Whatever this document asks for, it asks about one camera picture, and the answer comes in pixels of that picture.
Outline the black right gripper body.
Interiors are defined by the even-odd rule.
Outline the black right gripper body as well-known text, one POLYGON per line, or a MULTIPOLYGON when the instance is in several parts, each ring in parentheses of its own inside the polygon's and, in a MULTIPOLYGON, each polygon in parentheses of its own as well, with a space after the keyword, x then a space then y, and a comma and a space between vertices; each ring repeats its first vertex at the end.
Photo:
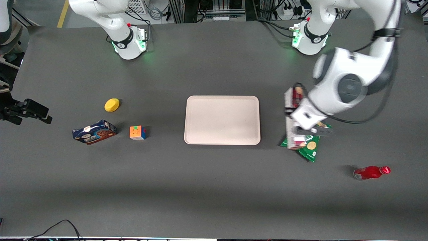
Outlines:
POLYGON ((23 102, 16 100, 1 100, 0 101, 0 119, 3 121, 11 122, 14 125, 20 125, 23 113, 23 102))

